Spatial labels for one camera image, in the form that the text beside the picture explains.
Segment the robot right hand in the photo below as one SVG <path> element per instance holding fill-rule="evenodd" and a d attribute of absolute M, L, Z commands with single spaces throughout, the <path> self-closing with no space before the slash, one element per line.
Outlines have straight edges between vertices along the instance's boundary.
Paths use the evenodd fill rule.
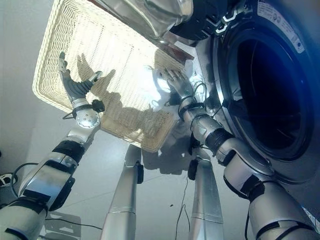
<path fill-rule="evenodd" d="M 178 70 L 170 70 L 165 68 L 162 72 L 162 76 L 167 81 L 169 87 L 175 90 L 175 92 L 179 95 L 181 100 L 188 99 L 189 101 L 192 101 L 194 89 L 184 73 Z"/>

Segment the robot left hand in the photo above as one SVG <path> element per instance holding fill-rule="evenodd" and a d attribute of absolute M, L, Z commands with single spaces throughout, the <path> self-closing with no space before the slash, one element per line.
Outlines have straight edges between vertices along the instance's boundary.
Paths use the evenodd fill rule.
<path fill-rule="evenodd" d="M 101 78 L 103 72 L 97 71 L 87 80 L 76 82 L 72 80 L 70 70 L 67 69 L 67 65 L 68 63 L 65 61 L 65 53 L 62 51 L 58 56 L 58 70 L 68 98 L 71 103 L 77 99 L 85 99 L 87 93 L 91 90 L 95 82 Z"/>

